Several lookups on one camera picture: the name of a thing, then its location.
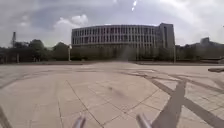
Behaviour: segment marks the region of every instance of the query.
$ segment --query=white building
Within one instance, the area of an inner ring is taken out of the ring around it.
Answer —
[[[158,54],[163,47],[173,52],[175,46],[172,24],[104,25],[72,30],[72,47],[83,56],[136,59]]]

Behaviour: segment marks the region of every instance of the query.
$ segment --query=tile grout line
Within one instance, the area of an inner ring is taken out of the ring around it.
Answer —
[[[57,103],[58,103],[58,109],[59,109],[59,116],[60,116],[61,126],[62,126],[62,128],[64,128],[64,124],[63,124],[63,122],[62,122],[61,108],[60,108],[60,104],[59,104],[58,94],[56,93],[56,95],[57,95],[57,100],[58,100]]]
[[[82,105],[86,108],[86,110],[89,112],[89,114],[96,120],[96,122],[102,127],[104,128],[100,122],[93,116],[93,114],[89,111],[89,109],[85,106],[85,104],[81,101],[81,99],[79,98],[79,96],[75,93],[75,90],[72,88],[71,84],[68,82],[68,80],[66,80],[67,84],[70,86],[70,88],[72,89],[73,93],[78,97],[79,101],[82,103]]]

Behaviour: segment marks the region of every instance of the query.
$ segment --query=sky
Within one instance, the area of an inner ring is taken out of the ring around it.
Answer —
[[[110,24],[174,24],[176,44],[224,43],[223,0],[0,0],[0,46],[40,39],[71,43],[71,29]]]

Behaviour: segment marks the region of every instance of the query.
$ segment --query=distant building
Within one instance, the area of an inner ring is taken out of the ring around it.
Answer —
[[[119,57],[138,59],[140,56],[158,54],[160,47],[173,55],[175,46],[172,24],[104,25],[72,30],[72,48],[83,56]]]

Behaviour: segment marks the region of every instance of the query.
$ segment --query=paved plaza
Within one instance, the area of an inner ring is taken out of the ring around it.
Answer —
[[[144,113],[153,128],[223,128],[224,74],[211,67],[1,66],[0,123],[72,128],[83,115],[85,128],[139,128]]]

